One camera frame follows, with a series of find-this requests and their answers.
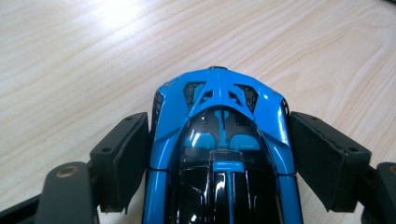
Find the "light wood grain surface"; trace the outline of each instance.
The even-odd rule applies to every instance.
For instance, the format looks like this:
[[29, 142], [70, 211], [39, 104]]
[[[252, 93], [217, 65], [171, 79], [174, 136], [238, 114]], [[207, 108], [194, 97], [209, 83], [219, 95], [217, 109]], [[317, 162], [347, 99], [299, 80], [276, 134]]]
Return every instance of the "light wood grain surface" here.
[[[122, 118], [182, 73], [226, 66], [396, 161], [396, 5], [346, 1], [0, 1], [0, 210], [37, 195], [52, 168], [88, 161]], [[326, 213], [300, 178], [305, 223]], [[139, 223], [143, 189], [128, 216]]]

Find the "screw hole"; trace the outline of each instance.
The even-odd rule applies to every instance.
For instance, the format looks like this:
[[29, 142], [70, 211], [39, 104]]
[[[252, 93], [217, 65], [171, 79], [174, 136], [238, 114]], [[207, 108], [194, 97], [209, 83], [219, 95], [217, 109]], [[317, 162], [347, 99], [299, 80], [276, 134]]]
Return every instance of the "screw hole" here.
[[64, 177], [68, 177], [70, 175], [74, 175], [76, 172], [78, 171], [78, 167], [77, 166], [66, 166], [62, 169], [60, 169], [56, 175], [60, 178], [64, 178]]
[[392, 165], [389, 167], [389, 170], [396, 175], [396, 165]]

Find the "blue toy car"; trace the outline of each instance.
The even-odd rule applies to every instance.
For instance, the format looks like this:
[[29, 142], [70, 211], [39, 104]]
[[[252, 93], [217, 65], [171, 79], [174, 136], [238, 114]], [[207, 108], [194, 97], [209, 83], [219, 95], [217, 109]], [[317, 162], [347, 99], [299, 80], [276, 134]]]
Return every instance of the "blue toy car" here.
[[285, 99], [222, 67], [155, 94], [144, 223], [302, 223]]

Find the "car air vent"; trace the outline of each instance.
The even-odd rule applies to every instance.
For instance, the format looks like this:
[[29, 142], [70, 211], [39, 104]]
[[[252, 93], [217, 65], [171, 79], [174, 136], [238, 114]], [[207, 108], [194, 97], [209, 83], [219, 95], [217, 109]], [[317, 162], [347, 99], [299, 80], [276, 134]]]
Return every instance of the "car air vent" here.
[[257, 103], [257, 98], [259, 94], [250, 86], [245, 86], [245, 85], [236, 85], [239, 87], [242, 91], [245, 93], [245, 98], [247, 100], [247, 106], [250, 109], [250, 111], [253, 113], [254, 108], [256, 107]]
[[189, 109], [194, 105], [195, 99], [200, 94], [204, 84], [203, 82], [192, 82], [188, 83], [184, 88], [184, 97], [186, 98], [186, 104]]

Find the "glossy blue paint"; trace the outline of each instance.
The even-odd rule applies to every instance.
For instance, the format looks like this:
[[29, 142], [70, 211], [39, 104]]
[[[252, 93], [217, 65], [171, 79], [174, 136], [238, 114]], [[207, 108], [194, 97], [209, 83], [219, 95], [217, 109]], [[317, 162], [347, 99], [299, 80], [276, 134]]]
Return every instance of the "glossy blue paint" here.
[[[199, 94], [194, 96], [195, 103], [189, 111], [183, 91], [192, 82], [205, 85], [195, 90]], [[235, 85], [251, 86], [259, 94], [253, 114], [246, 105], [245, 94]], [[161, 86], [159, 92], [163, 95], [163, 108], [153, 143], [153, 158], [150, 163], [152, 168], [166, 168], [178, 134], [189, 118], [210, 106], [224, 105], [254, 120], [264, 136], [268, 136], [266, 140], [272, 142], [270, 150], [279, 174], [294, 173], [286, 121], [281, 107], [283, 96], [258, 80], [230, 70], [205, 69], [177, 77]]]
[[210, 133], [195, 133], [184, 142], [184, 147], [198, 147], [204, 149], [215, 149], [216, 140]]
[[236, 134], [230, 140], [231, 150], [260, 150], [257, 140], [247, 134]]
[[230, 211], [230, 224], [233, 224], [233, 175], [227, 172], [228, 210]]
[[213, 172], [238, 172], [244, 173], [244, 164], [241, 161], [215, 161], [213, 162]]
[[227, 143], [226, 132], [224, 129], [224, 125], [225, 125], [224, 122], [228, 118], [229, 112], [224, 111], [223, 115], [221, 115], [221, 113], [223, 113], [223, 111], [221, 111], [221, 110], [215, 111], [215, 116], [219, 121], [219, 147], [227, 147], [228, 143]]
[[146, 186], [143, 223], [163, 223], [166, 172], [150, 171]]
[[283, 218], [285, 224], [303, 223], [301, 213], [300, 197], [297, 188], [295, 175], [280, 175], [278, 177], [280, 186], [280, 197], [283, 209]]

